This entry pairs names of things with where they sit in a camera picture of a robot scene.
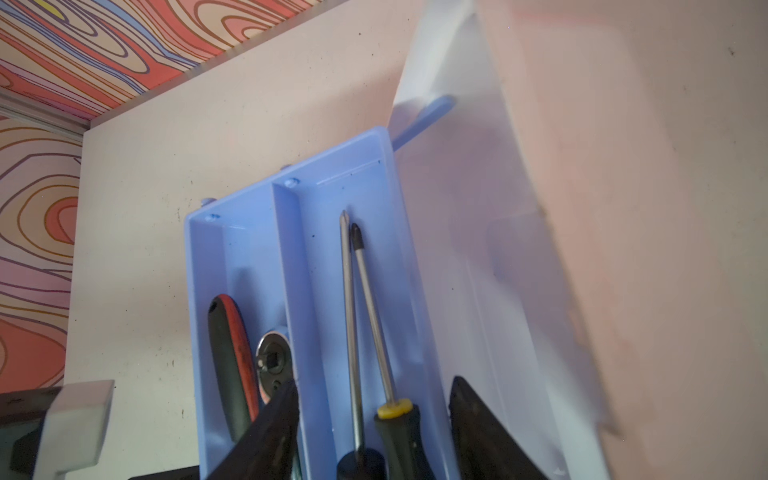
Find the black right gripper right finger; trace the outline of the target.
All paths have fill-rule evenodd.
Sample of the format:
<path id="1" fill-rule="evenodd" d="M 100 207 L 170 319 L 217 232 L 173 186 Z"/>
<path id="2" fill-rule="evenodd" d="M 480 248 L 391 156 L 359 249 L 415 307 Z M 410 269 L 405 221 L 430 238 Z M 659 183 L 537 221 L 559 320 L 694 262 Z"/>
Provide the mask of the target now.
<path id="1" fill-rule="evenodd" d="M 462 479 L 546 479 L 461 376 L 452 381 L 449 411 Z"/>

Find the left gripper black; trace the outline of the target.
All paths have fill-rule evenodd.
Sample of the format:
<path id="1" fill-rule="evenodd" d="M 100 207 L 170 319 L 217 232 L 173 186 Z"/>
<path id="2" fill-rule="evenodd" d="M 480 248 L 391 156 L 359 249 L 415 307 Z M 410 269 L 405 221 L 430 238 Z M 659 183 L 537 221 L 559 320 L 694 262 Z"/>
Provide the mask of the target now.
<path id="1" fill-rule="evenodd" d="M 3 393 L 1 477 L 64 479 L 95 466 L 114 390 L 114 381 L 101 380 Z"/>

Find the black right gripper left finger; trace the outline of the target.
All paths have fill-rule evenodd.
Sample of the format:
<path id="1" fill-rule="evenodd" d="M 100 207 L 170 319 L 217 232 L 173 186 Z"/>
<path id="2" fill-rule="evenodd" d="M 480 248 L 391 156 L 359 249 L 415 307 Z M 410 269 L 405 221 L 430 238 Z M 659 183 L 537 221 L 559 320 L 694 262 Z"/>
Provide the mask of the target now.
<path id="1" fill-rule="evenodd" d="M 208 479 L 289 479 L 299 417 L 299 393 L 291 379 L 279 387 Z"/>

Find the ratchet wrench yellow black handle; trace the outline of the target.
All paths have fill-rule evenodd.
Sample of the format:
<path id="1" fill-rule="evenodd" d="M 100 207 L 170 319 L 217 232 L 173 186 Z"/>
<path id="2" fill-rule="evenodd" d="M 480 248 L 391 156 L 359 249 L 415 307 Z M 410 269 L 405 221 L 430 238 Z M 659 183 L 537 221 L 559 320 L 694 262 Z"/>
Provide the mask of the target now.
<path id="1" fill-rule="evenodd" d="M 294 378 L 292 349 L 288 328 L 278 326 L 259 340 L 254 355 L 260 397 L 267 408 L 269 442 L 275 445 L 278 477 L 302 479 L 298 448 L 298 411 L 291 412 L 282 404 L 280 388 Z"/>

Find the large screwdriver black yellow handle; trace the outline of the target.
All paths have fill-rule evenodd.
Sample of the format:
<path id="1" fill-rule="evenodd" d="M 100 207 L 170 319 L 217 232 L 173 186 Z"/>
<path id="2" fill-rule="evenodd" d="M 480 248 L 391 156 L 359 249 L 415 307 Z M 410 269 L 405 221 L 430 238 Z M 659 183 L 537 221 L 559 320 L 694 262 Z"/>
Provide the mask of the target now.
<path id="1" fill-rule="evenodd" d="M 356 308 L 354 300 L 354 280 L 351 259 L 350 220 L 349 215 L 345 210 L 342 211 L 339 222 L 353 449 L 351 452 L 345 454 L 338 462 L 337 478 L 368 480 L 386 479 L 386 462 L 383 455 L 379 451 L 367 447 L 365 441 L 361 375 L 358 357 Z"/>

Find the white pink tool box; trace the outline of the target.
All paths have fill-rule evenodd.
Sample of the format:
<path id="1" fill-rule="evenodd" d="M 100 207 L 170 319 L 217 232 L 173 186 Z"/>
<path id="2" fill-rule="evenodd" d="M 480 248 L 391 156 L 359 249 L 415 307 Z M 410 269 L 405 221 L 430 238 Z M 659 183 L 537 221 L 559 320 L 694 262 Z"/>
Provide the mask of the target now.
<path id="1" fill-rule="evenodd" d="M 643 1 L 432 1 L 388 127 L 185 222 L 200 474 L 234 446 L 209 342 L 288 328 L 303 477 L 353 449 L 340 215 L 436 479 L 467 380 L 546 479 L 763 479 L 767 378 L 651 95 Z M 351 259 L 366 446 L 385 402 Z"/>

